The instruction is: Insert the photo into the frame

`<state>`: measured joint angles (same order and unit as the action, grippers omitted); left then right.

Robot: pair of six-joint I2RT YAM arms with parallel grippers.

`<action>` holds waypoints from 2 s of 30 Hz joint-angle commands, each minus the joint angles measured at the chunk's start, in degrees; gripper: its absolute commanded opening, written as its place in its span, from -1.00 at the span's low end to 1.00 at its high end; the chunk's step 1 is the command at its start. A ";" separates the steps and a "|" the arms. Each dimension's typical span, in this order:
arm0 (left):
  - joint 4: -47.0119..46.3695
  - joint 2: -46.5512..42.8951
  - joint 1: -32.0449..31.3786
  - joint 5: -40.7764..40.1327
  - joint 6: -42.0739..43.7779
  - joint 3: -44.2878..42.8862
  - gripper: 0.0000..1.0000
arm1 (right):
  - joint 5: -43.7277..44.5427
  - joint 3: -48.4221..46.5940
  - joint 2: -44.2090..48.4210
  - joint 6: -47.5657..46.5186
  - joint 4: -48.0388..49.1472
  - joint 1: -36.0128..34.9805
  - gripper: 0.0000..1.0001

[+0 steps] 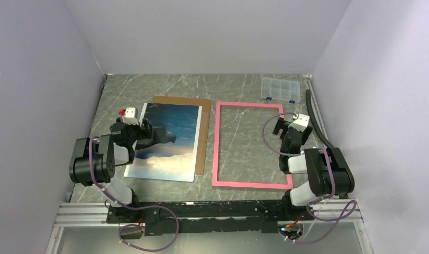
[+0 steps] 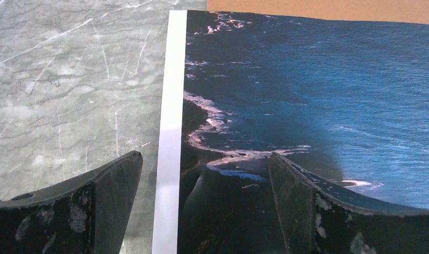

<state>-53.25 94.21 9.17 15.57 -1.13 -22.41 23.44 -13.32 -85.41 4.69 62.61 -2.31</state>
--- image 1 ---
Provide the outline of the seascape photo print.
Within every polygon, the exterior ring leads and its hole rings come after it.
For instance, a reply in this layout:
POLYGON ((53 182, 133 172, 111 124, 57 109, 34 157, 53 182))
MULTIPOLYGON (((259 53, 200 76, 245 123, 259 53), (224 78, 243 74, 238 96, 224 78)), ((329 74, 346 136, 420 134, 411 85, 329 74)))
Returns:
POLYGON ((124 177, 193 182, 201 115, 201 106, 145 103, 141 118, 147 118, 152 127, 166 128, 177 139, 149 147, 138 143, 124 177))

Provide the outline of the pink picture frame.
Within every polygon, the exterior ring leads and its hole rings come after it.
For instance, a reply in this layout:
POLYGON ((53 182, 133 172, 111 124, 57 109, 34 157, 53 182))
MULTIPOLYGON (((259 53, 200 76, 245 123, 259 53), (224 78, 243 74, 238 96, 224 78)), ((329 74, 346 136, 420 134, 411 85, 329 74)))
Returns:
POLYGON ((228 188, 253 188, 253 189, 280 189, 290 190, 293 189, 293 180, 291 175, 286 175, 286 184, 271 184, 271 183, 247 183, 247 182, 225 182, 218 179, 218 162, 220 155, 220 126, 221 126, 221 108, 222 106, 231 107, 251 107, 251 108, 270 108, 276 109, 279 113, 284 112, 281 104, 263 104, 263 103, 250 103, 250 102, 226 102, 219 101, 216 103, 215 115, 215 138, 214 138, 214 152, 213 152, 213 168, 212 168, 212 186, 213 187, 228 187, 228 188))

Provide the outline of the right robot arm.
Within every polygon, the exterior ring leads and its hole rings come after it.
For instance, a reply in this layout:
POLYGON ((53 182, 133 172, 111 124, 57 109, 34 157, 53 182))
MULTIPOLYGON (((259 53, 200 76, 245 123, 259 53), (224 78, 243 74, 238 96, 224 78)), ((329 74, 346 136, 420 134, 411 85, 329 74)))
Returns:
POLYGON ((318 199, 351 193, 355 180, 340 148, 306 148, 313 128, 309 116, 296 115, 293 121, 279 116, 272 131, 280 135, 279 169, 285 175, 306 174, 307 182, 287 192, 288 201, 281 205, 281 213, 292 220, 302 208, 318 199))

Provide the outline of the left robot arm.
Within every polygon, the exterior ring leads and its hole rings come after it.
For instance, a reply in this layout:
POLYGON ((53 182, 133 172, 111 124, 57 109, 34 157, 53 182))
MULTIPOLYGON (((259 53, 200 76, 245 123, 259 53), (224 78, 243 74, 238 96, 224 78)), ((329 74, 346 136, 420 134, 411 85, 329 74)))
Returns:
POLYGON ((164 127, 153 127, 147 119, 129 123, 118 117, 109 130, 109 134, 100 137, 76 140, 69 176, 75 184, 100 191, 126 221, 135 222, 142 208, 135 192, 116 177, 116 167, 133 164, 136 151, 174 143, 176 137, 164 127))

